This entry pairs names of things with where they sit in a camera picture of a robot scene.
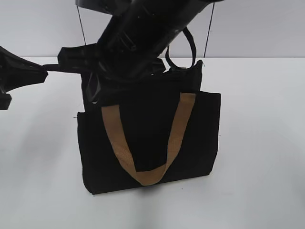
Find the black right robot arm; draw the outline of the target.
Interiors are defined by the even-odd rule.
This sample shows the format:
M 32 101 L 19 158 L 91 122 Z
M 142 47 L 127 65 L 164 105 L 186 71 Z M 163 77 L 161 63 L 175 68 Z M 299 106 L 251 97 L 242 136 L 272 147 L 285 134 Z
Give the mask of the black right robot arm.
M 78 0 L 78 7 L 111 15 L 96 43 L 63 47 L 57 64 L 47 71 L 80 73 L 89 77 L 89 101 L 135 86 L 142 78 L 164 71 L 159 55 L 209 0 Z

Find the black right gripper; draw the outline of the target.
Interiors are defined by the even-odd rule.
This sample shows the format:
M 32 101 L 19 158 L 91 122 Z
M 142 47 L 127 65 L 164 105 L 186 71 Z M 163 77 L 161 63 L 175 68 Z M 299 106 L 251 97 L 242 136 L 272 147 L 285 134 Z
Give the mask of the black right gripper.
M 85 93 L 90 103 L 100 100 L 105 73 L 99 69 L 99 55 L 95 46 L 62 47 L 57 64 L 45 64 L 44 70 L 63 73 L 78 73 L 89 77 Z

